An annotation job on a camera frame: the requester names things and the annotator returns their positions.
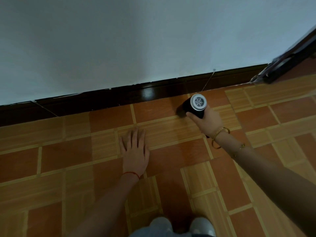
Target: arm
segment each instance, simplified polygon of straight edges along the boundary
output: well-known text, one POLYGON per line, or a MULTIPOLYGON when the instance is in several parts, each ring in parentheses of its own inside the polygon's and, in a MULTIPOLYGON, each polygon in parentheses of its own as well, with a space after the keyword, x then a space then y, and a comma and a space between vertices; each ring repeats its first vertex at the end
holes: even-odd
MULTIPOLYGON (((144 146, 145 132, 139 136, 138 130, 127 134, 127 143, 120 138, 120 149, 123 155, 123 173, 135 172, 138 176, 144 174, 149 150, 144 146)), ((99 237, 106 236, 118 218, 129 191, 138 182, 138 177, 132 173, 123 174, 118 183, 94 205, 84 221, 69 235, 69 237, 99 237)))
MULTIPOLYGON (((223 127, 219 114, 207 107, 204 118, 187 112, 200 128, 210 136, 223 127)), ((263 158, 251 147, 240 149, 242 143, 226 131, 215 141, 241 166, 265 194, 308 236, 315 232, 316 185, 285 167, 263 158)))

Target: person's right arm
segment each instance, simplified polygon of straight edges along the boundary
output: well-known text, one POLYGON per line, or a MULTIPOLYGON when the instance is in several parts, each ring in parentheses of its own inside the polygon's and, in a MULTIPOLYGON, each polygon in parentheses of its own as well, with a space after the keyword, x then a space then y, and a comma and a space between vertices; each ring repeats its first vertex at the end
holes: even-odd
MULTIPOLYGON (((219 114, 208 106, 203 119, 189 112, 187 116, 211 138, 223 127, 219 114)), ((242 143, 226 131, 221 131, 215 141, 306 235, 315 235, 316 185, 262 157, 251 147, 241 148, 242 143)))

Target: black hair dryer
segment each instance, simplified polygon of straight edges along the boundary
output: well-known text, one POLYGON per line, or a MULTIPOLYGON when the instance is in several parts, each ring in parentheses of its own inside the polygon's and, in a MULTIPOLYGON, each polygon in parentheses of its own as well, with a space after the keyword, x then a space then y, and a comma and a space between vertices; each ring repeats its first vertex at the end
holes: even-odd
POLYGON ((200 119, 203 119, 204 109, 207 106, 206 98, 201 94, 194 94, 177 108, 177 115, 181 118, 186 117, 187 112, 191 112, 200 119))

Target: person's left arm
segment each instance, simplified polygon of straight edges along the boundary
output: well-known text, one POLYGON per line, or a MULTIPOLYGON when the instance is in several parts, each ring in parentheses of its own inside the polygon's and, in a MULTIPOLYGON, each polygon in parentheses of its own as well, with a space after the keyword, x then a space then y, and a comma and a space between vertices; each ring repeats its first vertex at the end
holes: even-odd
MULTIPOLYGON (((121 137, 120 149, 123 155, 123 173, 144 174, 149 160, 149 150, 144 144, 145 132, 139 137, 138 129, 127 134, 124 145, 121 137)), ((137 175, 123 174, 118 183, 94 205, 84 221, 69 235, 70 237, 106 236, 118 218, 129 191, 138 182, 137 175)))

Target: hand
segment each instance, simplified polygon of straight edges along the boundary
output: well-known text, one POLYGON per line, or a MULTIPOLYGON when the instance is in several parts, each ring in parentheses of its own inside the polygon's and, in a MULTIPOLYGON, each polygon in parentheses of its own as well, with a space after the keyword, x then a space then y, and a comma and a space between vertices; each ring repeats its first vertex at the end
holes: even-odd
POLYGON ((200 119, 191 112, 187 112, 186 115, 193 120, 202 133, 211 138, 213 138, 215 133, 224 126, 219 113, 209 106, 204 109, 203 119, 200 119))
POLYGON ((145 144, 145 130, 141 133, 138 129, 127 133, 127 142, 124 145, 120 137, 119 145, 123 155, 123 173, 131 171, 141 176, 144 174, 149 160, 149 149, 145 144))

